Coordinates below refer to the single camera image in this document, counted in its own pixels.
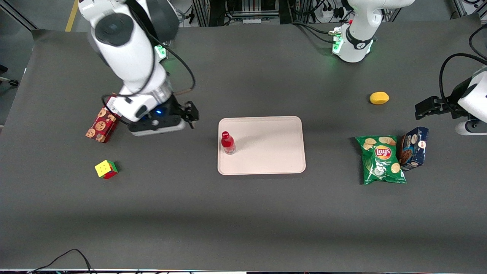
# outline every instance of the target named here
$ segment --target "red cookie box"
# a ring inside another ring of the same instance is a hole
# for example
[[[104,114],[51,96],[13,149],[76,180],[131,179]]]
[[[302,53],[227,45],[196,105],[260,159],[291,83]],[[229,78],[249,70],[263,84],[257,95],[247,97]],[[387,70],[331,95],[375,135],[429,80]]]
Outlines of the red cookie box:
[[[110,134],[117,126],[118,118],[112,115],[105,107],[102,108],[85,136],[101,143],[108,142]]]

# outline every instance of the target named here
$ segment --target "lay's logo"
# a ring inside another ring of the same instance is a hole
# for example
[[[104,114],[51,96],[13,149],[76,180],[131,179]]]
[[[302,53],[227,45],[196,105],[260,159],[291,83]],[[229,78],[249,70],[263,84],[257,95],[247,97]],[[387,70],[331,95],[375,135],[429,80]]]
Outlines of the lay's logo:
[[[377,146],[375,148],[375,155],[382,160],[387,160],[391,157],[392,151],[386,146]]]

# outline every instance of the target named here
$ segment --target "yellow lemon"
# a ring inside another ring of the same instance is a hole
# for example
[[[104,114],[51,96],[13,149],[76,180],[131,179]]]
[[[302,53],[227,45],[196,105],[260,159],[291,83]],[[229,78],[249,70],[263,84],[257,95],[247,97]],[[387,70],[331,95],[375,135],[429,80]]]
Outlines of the yellow lemon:
[[[370,103],[374,105],[385,104],[387,101],[389,101],[389,95],[383,91],[374,92],[370,95]]]

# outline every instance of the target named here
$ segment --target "yellow floor stripe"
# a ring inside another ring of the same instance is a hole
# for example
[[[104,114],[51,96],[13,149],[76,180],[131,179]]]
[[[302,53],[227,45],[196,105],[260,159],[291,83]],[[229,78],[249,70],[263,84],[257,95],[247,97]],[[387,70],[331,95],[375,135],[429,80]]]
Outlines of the yellow floor stripe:
[[[75,22],[76,13],[78,12],[78,0],[75,0],[73,4],[73,8],[71,9],[71,13],[69,14],[68,24],[66,25],[66,29],[64,31],[71,31],[73,28],[73,23]]]

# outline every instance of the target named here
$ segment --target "bag of chips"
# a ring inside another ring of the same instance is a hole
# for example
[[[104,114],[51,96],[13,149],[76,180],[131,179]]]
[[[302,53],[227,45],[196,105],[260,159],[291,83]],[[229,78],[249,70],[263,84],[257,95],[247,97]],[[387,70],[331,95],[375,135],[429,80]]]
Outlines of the bag of chips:
[[[396,157],[396,136],[362,136],[356,139],[362,148],[364,185],[374,181],[406,183]]]

